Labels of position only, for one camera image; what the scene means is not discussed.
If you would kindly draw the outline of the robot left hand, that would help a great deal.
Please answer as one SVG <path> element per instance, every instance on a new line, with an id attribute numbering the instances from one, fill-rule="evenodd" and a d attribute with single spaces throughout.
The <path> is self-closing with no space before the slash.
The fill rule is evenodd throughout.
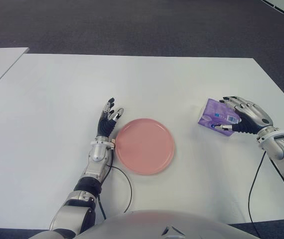
<path id="1" fill-rule="evenodd" d="M 98 122 L 97 136 L 109 137 L 117 121 L 123 115 L 123 108 L 119 108 L 116 112 L 112 109 L 115 105 L 114 102 L 115 99 L 111 98 L 104 105 Z"/>

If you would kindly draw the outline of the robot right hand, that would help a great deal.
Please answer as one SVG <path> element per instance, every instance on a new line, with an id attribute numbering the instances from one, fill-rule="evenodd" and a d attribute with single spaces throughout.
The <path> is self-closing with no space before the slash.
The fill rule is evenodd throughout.
<path id="1" fill-rule="evenodd" d="M 258 134 L 264 128 L 274 128 L 270 116 L 257 104 L 238 96 L 223 97 L 220 100 L 239 117 L 237 124 L 213 124 L 214 129 L 249 134 Z"/>

